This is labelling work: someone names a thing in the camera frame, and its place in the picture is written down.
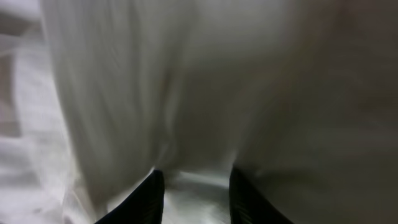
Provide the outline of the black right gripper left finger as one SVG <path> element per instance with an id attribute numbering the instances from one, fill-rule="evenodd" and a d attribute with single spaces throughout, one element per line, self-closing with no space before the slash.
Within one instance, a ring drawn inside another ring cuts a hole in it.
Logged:
<path id="1" fill-rule="evenodd" d="M 121 204 L 95 224 L 161 224 L 164 193 L 164 175 L 154 170 Z"/>

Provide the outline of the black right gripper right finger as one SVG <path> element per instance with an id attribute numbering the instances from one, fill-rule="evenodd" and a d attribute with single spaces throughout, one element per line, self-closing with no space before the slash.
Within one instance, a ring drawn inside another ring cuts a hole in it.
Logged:
<path id="1" fill-rule="evenodd" d="M 231 224 L 293 224 L 234 167 L 229 178 Z"/>

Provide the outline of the white printed t-shirt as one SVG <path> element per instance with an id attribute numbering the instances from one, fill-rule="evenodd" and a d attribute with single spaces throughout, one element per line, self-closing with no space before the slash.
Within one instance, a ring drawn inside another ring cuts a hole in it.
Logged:
<path id="1" fill-rule="evenodd" d="M 396 1 L 2 1 L 1 222 L 397 222 Z"/>

